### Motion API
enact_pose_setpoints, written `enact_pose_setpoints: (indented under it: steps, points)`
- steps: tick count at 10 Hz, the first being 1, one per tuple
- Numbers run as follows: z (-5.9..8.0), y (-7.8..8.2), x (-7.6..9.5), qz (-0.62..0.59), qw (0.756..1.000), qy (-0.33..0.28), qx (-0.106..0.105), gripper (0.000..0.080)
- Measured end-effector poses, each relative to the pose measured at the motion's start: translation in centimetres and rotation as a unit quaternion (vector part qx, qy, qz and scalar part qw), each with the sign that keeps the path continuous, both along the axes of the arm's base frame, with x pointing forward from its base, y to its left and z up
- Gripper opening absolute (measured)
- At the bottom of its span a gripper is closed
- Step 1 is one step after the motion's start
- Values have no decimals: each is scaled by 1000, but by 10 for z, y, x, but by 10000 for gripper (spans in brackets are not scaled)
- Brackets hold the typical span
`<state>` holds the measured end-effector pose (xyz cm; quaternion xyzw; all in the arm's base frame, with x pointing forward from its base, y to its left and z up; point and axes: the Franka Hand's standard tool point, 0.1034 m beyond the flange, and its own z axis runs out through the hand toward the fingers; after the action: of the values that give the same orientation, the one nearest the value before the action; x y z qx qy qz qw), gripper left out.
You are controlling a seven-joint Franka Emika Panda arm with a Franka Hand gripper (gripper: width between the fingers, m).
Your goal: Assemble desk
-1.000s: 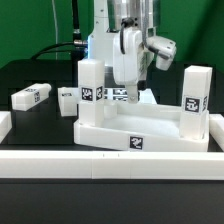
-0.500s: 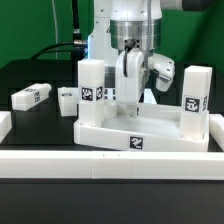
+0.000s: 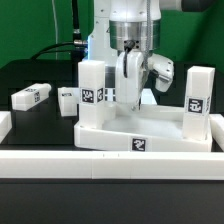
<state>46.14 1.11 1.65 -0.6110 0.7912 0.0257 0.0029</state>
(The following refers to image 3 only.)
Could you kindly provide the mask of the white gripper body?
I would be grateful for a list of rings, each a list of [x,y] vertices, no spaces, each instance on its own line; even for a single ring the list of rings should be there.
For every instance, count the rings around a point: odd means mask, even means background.
[[[115,68],[115,96],[121,104],[137,104],[149,74],[153,74],[155,88],[166,92],[173,82],[174,63],[172,60],[153,54],[148,59],[148,70],[144,68],[144,55],[140,51],[122,52]]]

